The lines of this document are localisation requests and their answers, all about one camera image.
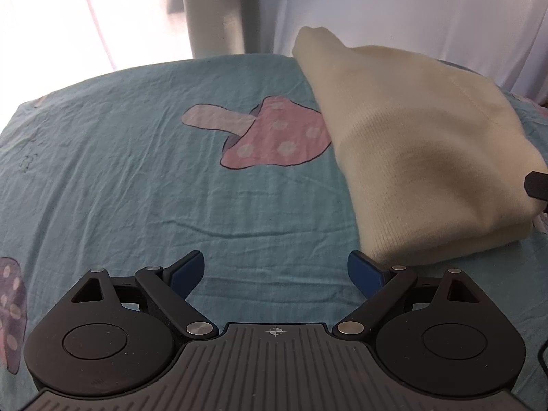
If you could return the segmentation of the cream knitted garment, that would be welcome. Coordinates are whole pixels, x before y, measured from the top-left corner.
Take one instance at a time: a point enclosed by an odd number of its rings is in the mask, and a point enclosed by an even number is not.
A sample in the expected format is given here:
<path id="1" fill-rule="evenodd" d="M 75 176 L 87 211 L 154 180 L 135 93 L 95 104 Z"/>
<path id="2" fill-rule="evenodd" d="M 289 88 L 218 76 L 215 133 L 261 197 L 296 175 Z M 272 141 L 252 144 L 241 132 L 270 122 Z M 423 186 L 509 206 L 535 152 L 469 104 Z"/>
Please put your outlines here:
<path id="1" fill-rule="evenodd" d="M 491 80 L 389 47 L 346 47 L 301 29 L 292 50 L 346 177 L 361 250 L 423 265 L 527 238 L 545 204 L 524 187 L 545 172 Z"/>

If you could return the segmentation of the teal mushroom print bedsheet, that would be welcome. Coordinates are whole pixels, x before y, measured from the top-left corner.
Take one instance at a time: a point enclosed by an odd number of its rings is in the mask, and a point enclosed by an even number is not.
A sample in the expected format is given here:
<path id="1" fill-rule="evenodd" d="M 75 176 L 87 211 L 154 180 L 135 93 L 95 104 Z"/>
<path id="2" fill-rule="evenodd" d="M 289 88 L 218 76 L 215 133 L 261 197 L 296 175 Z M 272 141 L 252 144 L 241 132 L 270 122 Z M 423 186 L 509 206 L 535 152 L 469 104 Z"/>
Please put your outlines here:
<path id="1" fill-rule="evenodd" d="M 192 250 L 189 301 L 229 322 L 333 325 L 363 302 L 347 276 L 359 246 L 334 152 L 291 166 L 221 165 L 231 134 L 182 123 L 198 104 L 315 110 L 295 60 L 250 55 L 150 65 L 22 104 L 1 134 L 1 406 L 37 394 L 30 333 L 83 276 L 130 276 Z"/>

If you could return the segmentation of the white grey curtain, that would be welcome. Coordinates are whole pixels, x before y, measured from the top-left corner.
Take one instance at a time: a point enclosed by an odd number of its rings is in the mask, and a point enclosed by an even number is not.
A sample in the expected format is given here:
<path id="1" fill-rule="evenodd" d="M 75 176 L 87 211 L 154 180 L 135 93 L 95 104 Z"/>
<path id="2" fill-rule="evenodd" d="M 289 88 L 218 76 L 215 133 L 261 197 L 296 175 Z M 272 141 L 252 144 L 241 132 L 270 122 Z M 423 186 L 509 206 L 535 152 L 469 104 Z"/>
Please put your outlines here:
<path id="1" fill-rule="evenodd" d="M 547 100 L 547 0 L 167 0 L 193 56 L 290 55 L 303 27 L 345 45 L 418 52 Z"/>

